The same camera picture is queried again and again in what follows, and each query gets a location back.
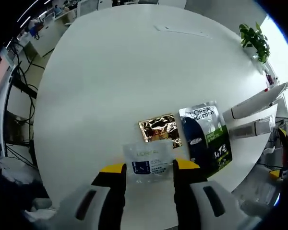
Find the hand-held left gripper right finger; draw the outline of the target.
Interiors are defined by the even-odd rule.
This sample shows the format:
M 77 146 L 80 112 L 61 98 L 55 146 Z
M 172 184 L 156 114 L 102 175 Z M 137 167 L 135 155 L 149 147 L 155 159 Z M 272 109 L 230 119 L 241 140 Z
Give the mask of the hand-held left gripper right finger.
M 242 210 L 232 193 L 184 159 L 173 161 L 174 202 L 179 230 L 237 230 Z

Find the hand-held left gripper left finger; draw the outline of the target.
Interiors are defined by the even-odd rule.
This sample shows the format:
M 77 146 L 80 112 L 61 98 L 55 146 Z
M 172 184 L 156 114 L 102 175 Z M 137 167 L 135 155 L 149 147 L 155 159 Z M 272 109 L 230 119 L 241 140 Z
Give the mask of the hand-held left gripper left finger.
M 108 165 L 60 203 L 60 230 L 119 230 L 125 206 L 126 164 Z

